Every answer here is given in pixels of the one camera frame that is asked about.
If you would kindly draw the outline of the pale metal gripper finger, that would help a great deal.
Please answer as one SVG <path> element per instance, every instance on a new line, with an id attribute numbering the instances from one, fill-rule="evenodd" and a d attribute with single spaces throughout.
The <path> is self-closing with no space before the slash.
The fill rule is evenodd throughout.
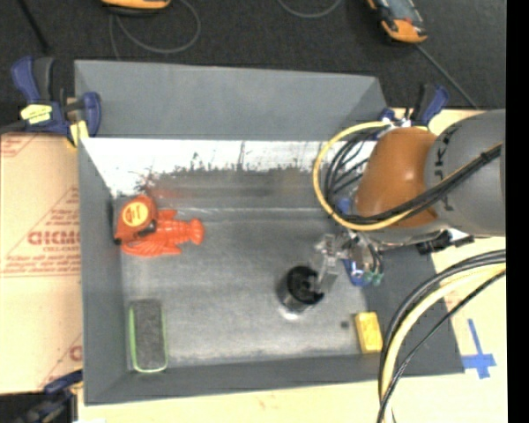
<path id="1" fill-rule="evenodd" d="M 331 291 L 337 278 L 339 277 L 339 268 L 323 268 L 319 274 L 319 285 L 321 291 Z"/>
<path id="2" fill-rule="evenodd" d="M 338 260 L 336 244 L 337 237 L 334 234 L 325 234 L 314 247 L 314 265 L 317 268 L 334 268 Z"/>

